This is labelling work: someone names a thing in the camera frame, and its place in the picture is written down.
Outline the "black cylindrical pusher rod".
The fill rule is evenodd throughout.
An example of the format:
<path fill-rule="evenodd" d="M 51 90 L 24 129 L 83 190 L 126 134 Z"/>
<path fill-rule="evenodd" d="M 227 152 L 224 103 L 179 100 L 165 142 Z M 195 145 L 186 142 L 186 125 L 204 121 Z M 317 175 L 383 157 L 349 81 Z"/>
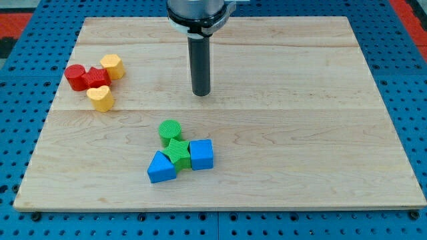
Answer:
<path fill-rule="evenodd" d="M 194 95 L 203 97 L 210 93 L 210 49 L 209 37 L 187 39 L 191 87 Z"/>

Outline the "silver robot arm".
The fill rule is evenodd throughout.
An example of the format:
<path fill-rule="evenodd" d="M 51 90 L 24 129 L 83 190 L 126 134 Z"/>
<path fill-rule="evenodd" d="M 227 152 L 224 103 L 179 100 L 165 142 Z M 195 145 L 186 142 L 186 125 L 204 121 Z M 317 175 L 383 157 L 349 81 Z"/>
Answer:
<path fill-rule="evenodd" d="M 236 10 L 224 0 L 167 0 L 170 25 L 187 37 L 191 87 L 194 95 L 211 92 L 210 37 L 220 30 Z"/>

